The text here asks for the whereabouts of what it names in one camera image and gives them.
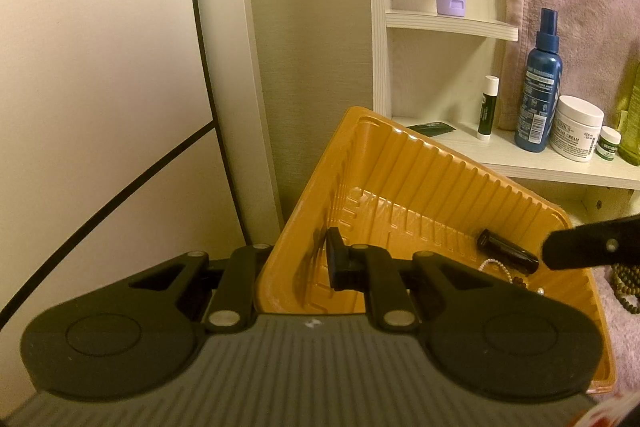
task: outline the jar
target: jar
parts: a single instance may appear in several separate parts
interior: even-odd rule
[[[596,154],[612,162],[616,156],[616,151],[618,150],[621,139],[622,136],[620,136],[618,131],[606,125],[602,126],[600,138],[598,138],[598,143],[596,144]]]
[[[593,156],[604,113],[593,103],[562,95],[551,131],[551,147],[565,158],[588,162]]]

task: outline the yellow-green bottle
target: yellow-green bottle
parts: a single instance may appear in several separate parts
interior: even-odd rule
[[[636,70],[636,79],[631,91],[618,154],[623,160],[633,165],[640,165],[640,67]]]

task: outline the black trim strip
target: black trim strip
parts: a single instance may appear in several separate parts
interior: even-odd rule
[[[209,131],[216,128],[216,123],[210,121],[200,130],[193,133],[185,141],[180,143],[173,150],[169,151],[156,163],[151,165],[146,171],[142,172],[135,180],[130,182],[123,190],[121,190],[111,201],[98,210],[89,220],[77,229],[69,239],[67,239],[60,248],[58,248],[34,273],[29,277],[26,283],[17,291],[7,305],[0,312],[0,330],[11,319],[17,309],[25,302],[29,295],[44,281],[53,269],[93,230],[100,225],[116,208],[123,204],[136,190],[148,182],[153,176],[158,174],[162,168],[171,163],[180,154],[185,152],[189,147],[196,143],[200,138],[205,136]]]
[[[231,188],[231,198],[234,202],[234,207],[236,208],[236,214],[238,214],[238,221],[240,222],[240,230],[242,231],[242,237],[244,237],[244,242],[247,245],[251,245],[251,238],[249,237],[249,233],[244,225],[244,219],[242,217],[242,212],[240,211],[240,203],[238,200],[238,194],[236,193],[236,186],[234,185],[233,178],[231,177],[231,169],[229,167],[229,162],[226,158],[226,150],[225,144],[222,139],[222,133],[220,132],[220,121],[218,120],[218,113],[216,111],[216,104],[213,100],[213,88],[211,87],[211,77],[209,76],[209,65],[207,64],[207,53],[204,48],[204,36],[202,34],[202,22],[200,21],[200,7],[198,6],[198,0],[191,0],[193,3],[193,15],[196,21],[196,32],[198,34],[198,45],[200,47],[200,60],[202,62],[202,72],[204,73],[204,82],[207,86],[207,96],[209,97],[209,105],[211,107],[211,118],[216,123],[216,127],[218,128],[218,145],[220,146],[220,153],[222,154],[222,165],[225,167],[226,179],[229,183],[229,188]]]

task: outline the orange basket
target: orange basket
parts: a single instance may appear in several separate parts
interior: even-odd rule
[[[568,229],[564,211],[530,190],[406,127],[353,107],[316,166],[258,279],[257,304],[266,313],[364,312],[354,291],[334,292],[324,251],[328,227],[346,245],[367,243],[392,257],[430,250],[477,268],[484,229],[540,256],[553,230]],[[503,279],[490,265],[486,272]],[[608,393],[616,378],[609,333],[591,271],[553,272],[543,263],[522,277],[529,288],[584,312],[597,325],[604,352],[591,393]]]

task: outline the wooden shelf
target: wooden shelf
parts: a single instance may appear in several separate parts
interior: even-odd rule
[[[402,125],[424,123],[424,120],[412,118],[394,117],[394,120]],[[504,176],[640,189],[640,167],[630,165],[618,156],[612,162],[597,155],[587,163],[574,162],[559,155],[550,146],[540,153],[520,149],[514,144],[511,131],[494,130],[491,140],[482,142],[476,138],[474,126],[452,125],[456,131],[433,139]]]
[[[518,28],[504,22],[478,21],[464,17],[405,10],[388,10],[386,12],[386,27],[478,35],[513,42],[518,40]]]

